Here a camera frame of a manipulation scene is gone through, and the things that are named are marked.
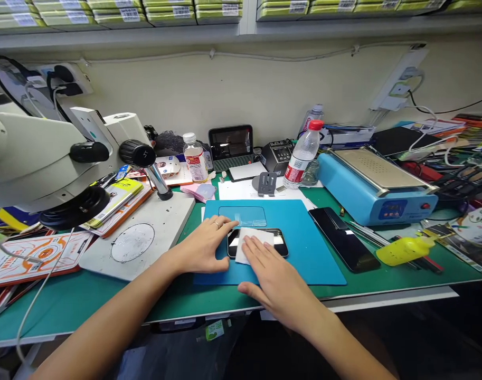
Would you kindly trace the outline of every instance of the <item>smartphone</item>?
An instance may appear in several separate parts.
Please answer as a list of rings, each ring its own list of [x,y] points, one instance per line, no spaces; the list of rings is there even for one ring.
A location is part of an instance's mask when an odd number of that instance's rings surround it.
[[[350,271],[361,273],[380,267],[376,257],[334,210],[322,207],[309,210],[308,213]]]
[[[271,232],[274,235],[274,249],[282,256],[288,256],[287,243],[285,243],[285,238],[280,229],[257,229],[266,232]],[[230,230],[227,235],[227,245],[228,253],[231,259],[235,259],[235,254],[237,253],[237,245],[239,244],[239,233],[240,230]]]

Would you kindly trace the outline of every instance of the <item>wall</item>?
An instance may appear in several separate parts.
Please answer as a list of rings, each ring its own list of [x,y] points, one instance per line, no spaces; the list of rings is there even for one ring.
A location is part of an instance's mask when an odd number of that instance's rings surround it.
[[[430,52],[421,68],[426,80],[415,94],[417,102],[442,111],[482,98],[482,35],[426,39]],[[305,56],[351,46],[352,41],[252,43],[216,46],[218,51],[263,55]],[[191,50],[208,50],[199,46]],[[271,62],[217,56],[188,56],[168,60],[96,63],[82,66],[94,93],[74,102],[96,108],[103,115],[135,112],[143,124],[157,131],[196,132],[207,140],[213,127],[252,124],[256,145],[293,137],[305,111],[324,104],[329,122],[363,122],[368,107],[408,50],[404,46],[376,47],[333,58],[300,62]],[[89,59],[167,53],[162,50],[125,50],[88,53]],[[79,53],[70,53],[78,58]],[[55,59],[68,59],[60,55]],[[22,56],[42,60],[41,56]],[[482,111],[482,103],[470,110]],[[424,120],[405,109],[382,122],[386,128],[399,120]]]

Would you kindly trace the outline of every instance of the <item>blue silicone mat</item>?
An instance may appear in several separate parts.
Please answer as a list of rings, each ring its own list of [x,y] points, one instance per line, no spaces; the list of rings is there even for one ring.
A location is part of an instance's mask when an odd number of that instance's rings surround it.
[[[299,199],[287,201],[238,200],[207,201],[204,218],[218,215],[220,207],[263,207],[267,226],[283,233],[288,247],[287,260],[308,285],[346,285],[324,238]],[[216,258],[227,256],[226,238],[216,250]],[[227,272],[195,274],[193,283],[198,285],[237,285],[242,281],[258,284],[249,265],[230,260]]]

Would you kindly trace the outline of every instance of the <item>microscope focus knob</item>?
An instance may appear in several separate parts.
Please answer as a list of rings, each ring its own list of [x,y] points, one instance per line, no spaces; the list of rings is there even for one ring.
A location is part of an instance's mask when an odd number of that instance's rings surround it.
[[[138,140],[126,140],[119,146],[119,157],[124,163],[146,168],[155,163],[153,148]]]

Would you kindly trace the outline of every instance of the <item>shelf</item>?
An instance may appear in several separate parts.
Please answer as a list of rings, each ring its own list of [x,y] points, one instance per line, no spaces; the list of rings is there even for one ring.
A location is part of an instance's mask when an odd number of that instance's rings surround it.
[[[0,35],[0,53],[482,32],[482,15],[260,23],[251,9],[245,15],[239,25]]]

